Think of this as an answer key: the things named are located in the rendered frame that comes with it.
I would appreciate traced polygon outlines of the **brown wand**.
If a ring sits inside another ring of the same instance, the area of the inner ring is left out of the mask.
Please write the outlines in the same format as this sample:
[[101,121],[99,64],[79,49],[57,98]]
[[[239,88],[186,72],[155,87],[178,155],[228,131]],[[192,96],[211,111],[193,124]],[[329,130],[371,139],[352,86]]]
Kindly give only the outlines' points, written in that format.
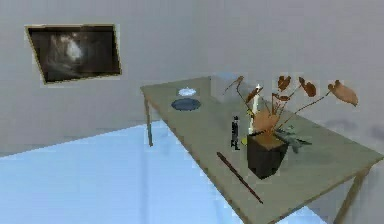
[[248,189],[248,191],[259,201],[259,203],[264,204],[262,199],[244,180],[244,178],[239,174],[239,172],[232,166],[232,164],[227,160],[227,158],[221,152],[216,152],[216,155],[228,167],[228,169],[237,177],[237,179]]

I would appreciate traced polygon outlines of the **dark blue plate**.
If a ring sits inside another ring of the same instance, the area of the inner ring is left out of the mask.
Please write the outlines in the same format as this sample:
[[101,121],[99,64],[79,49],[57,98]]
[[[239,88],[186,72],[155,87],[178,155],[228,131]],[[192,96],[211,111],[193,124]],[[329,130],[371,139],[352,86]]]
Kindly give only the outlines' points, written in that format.
[[193,98],[180,98],[171,103],[171,106],[178,111],[193,111],[201,106],[197,99]]

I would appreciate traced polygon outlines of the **grey-green wooden table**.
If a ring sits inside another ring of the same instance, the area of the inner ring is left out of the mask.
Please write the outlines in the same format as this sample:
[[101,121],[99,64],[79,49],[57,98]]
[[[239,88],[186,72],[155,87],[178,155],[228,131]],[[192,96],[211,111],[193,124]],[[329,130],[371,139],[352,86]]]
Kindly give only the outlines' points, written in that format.
[[[154,108],[188,150],[244,224],[276,224],[294,211],[328,193],[346,181],[354,184],[339,210],[335,224],[342,224],[353,197],[370,168],[384,158],[340,134],[301,116],[289,124],[309,144],[298,153],[289,151],[278,172],[264,180],[248,169],[246,148],[230,147],[232,117],[239,117],[239,136],[248,133],[249,121],[240,101],[221,104],[211,96],[211,79],[195,78],[141,88],[147,108]],[[193,88],[196,94],[182,97],[178,91]],[[193,111],[175,110],[171,103],[193,98],[201,106]],[[248,191],[219,159],[221,152],[264,204]]]

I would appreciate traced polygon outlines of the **brown-leaved plant in black pot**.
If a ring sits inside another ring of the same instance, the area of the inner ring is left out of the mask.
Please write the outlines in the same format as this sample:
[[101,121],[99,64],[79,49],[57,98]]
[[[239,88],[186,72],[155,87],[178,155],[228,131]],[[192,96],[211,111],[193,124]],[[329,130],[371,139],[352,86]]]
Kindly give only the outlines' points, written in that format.
[[291,84],[291,77],[280,76],[277,80],[278,91],[271,94],[271,106],[265,105],[262,110],[257,111],[252,109],[249,106],[249,103],[256,102],[256,97],[263,88],[255,87],[248,93],[247,97],[244,97],[240,92],[240,86],[243,79],[243,76],[239,76],[225,89],[225,91],[235,85],[236,93],[247,108],[247,114],[250,116],[252,129],[252,132],[248,134],[246,138],[247,163],[248,168],[259,179],[268,178],[277,172],[289,146],[291,146],[294,151],[297,151],[298,146],[296,146],[296,140],[287,136],[280,136],[279,133],[282,131],[282,126],[298,112],[316,104],[329,94],[333,94],[340,101],[351,104],[354,107],[358,105],[358,97],[355,91],[342,84],[339,80],[335,80],[333,84],[328,85],[328,92],[325,95],[300,107],[284,122],[280,122],[286,104],[291,100],[294,94],[299,90],[303,90],[307,97],[313,98],[317,95],[316,86],[313,83],[306,81],[303,77],[299,77],[299,85],[290,94],[286,94],[286,90]]

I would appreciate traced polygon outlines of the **dark framed wall picture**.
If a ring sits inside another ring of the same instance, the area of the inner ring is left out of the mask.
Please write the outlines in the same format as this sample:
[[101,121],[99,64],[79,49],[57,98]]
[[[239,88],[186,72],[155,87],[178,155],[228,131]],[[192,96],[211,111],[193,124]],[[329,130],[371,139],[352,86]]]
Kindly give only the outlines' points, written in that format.
[[114,24],[26,25],[45,85],[122,74]]

